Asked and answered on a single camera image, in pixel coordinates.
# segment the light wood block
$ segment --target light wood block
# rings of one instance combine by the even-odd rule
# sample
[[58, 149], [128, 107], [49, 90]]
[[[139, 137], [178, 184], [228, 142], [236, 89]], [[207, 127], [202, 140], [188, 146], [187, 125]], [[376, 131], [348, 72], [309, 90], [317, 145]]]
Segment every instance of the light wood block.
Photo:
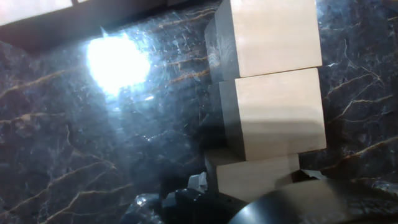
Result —
[[71, 6], [71, 0], [1, 0], [0, 26]]
[[322, 65], [315, 0], [224, 0], [215, 21], [223, 80]]
[[291, 184], [291, 174], [300, 169], [297, 154], [242, 161], [229, 150], [217, 150], [207, 152], [205, 162], [210, 187], [216, 186], [219, 192], [245, 202]]
[[247, 161], [326, 148], [318, 70], [220, 83], [228, 146]]

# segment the bright spot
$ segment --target bright spot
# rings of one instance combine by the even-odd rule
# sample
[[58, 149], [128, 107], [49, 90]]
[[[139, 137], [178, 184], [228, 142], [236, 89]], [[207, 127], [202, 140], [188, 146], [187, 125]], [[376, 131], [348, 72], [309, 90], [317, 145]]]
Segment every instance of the bright spot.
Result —
[[117, 95], [121, 87], [144, 82], [150, 69], [148, 58], [126, 34], [92, 40], [87, 57], [91, 75], [111, 95]]

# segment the black cylindrical object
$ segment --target black cylindrical object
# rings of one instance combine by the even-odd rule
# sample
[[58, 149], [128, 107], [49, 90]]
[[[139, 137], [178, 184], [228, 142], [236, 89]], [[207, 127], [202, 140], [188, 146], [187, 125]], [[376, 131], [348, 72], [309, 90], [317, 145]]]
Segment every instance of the black cylindrical object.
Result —
[[284, 187], [250, 203], [229, 224], [398, 222], [395, 195], [362, 184], [314, 180]]

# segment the wooden block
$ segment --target wooden block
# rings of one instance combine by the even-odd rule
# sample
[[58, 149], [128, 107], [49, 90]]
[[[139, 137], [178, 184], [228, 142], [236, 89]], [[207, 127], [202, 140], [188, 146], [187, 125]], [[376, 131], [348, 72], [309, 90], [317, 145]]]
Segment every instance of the wooden block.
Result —
[[220, 83], [228, 146], [253, 161], [326, 148], [318, 70]]
[[71, 6], [71, 0], [1, 0], [0, 26]]
[[224, 0], [215, 21], [223, 80], [322, 65], [314, 0]]
[[300, 169], [297, 154], [242, 161], [229, 150], [217, 150], [205, 154], [205, 163], [210, 187], [245, 202], [291, 184], [291, 173]]

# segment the marble countertop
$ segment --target marble countertop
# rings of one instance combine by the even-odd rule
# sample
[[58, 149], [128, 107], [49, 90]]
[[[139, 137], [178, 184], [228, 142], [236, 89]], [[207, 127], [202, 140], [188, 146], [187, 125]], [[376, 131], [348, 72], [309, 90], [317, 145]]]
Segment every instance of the marble countertop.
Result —
[[[220, 1], [39, 54], [0, 42], [0, 223], [117, 223], [137, 194], [182, 188], [225, 147], [204, 30]], [[317, 0], [329, 178], [397, 182], [398, 13]]]

